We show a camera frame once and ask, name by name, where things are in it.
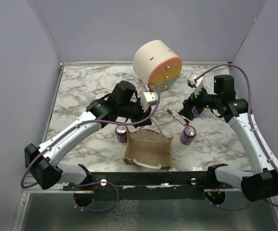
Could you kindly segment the purple soda can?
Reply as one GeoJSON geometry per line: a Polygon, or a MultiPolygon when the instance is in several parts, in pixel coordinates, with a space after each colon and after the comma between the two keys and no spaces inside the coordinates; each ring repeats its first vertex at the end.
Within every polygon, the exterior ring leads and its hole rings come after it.
{"type": "Polygon", "coordinates": [[[126,125],[117,125],[115,127],[115,134],[117,136],[117,141],[120,143],[127,142],[128,127],[126,125]]]}
{"type": "Polygon", "coordinates": [[[200,113],[195,106],[192,108],[192,113],[194,117],[200,117],[200,113]]]}
{"type": "Polygon", "coordinates": [[[181,136],[180,142],[183,145],[189,145],[194,138],[196,137],[197,131],[193,126],[184,127],[181,136]]]}

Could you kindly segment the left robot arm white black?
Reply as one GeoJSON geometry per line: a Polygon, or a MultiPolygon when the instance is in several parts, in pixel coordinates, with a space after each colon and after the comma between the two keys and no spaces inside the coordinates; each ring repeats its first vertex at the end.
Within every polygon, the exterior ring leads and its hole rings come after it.
{"type": "Polygon", "coordinates": [[[84,139],[103,129],[107,124],[118,125],[118,117],[130,119],[131,126],[150,125],[151,116],[156,112],[152,109],[160,103],[160,90],[157,84],[147,85],[147,96],[152,96],[151,102],[143,104],[145,96],[138,97],[135,86],[122,80],[113,91],[100,99],[93,100],[90,105],[70,126],[50,140],[39,144],[29,144],[25,152],[26,170],[21,179],[21,187],[25,185],[25,177],[31,174],[35,183],[43,190],[49,189],[57,183],[70,183],[79,189],[89,188],[92,174],[81,164],[72,166],[61,164],[61,160],[84,139]]]}

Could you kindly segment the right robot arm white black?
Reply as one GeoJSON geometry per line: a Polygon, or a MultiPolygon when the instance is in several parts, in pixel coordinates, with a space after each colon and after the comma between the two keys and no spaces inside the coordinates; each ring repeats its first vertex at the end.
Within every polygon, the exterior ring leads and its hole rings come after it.
{"type": "Polygon", "coordinates": [[[208,94],[203,78],[192,74],[187,81],[194,92],[183,101],[179,114],[194,119],[194,111],[201,114],[204,109],[216,110],[233,129],[251,165],[245,172],[218,164],[208,168],[206,183],[217,188],[222,183],[242,190],[251,202],[278,196],[278,159],[262,137],[245,99],[236,98],[234,78],[230,75],[214,77],[214,93],[208,94]]]}

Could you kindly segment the red capped marker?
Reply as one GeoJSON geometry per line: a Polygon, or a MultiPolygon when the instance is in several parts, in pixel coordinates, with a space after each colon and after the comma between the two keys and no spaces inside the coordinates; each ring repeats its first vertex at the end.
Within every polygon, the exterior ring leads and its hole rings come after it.
{"type": "Polygon", "coordinates": [[[187,120],[186,118],[184,118],[183,116],[181,116],[179,114],[177,115],[177,117],[185,123],[185,126],[187,126],[187,127],[190,126],[189,120],[187,120]]]}

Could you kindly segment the green capped marker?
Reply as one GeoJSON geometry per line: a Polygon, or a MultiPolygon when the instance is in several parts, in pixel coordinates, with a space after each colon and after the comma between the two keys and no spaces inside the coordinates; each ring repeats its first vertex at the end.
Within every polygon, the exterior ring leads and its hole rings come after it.
{"type": "Polygon", "coordinates": [[[167,109],[167,112],[170,114],[170,115],[172,115],[175,119],[179,119],[179,117],[178,116],[176,116],[170,109],[167,109]]]}

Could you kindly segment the round pastel drawer cabinet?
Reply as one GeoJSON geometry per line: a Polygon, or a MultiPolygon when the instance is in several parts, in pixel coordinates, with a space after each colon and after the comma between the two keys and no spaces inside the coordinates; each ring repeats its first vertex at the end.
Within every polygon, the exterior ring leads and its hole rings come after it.
{"type": "Polygon", "coordinates": [[[156,83],[161,91],[169,89],[179,77],[182,59],[161,40],[153,40],[138,49],[133,70],[145,84],[156,83]]]}

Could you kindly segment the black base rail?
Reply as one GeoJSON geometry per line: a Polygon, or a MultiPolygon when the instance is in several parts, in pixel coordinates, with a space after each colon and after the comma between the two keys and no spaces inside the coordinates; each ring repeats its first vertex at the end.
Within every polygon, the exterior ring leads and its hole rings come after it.
{"type": "Polygon", "coordinates": [[[209,171],[164,171],[164,172],[93,172],[88,177],[93,186],[76,186],[70,183],[63,187],[75,194],[94,193],[96,200],[114,200],[119,191],[120,200],[165,200],[205,199],[205,192],[231,189],[228,184],[215,180],[209,171]]]}

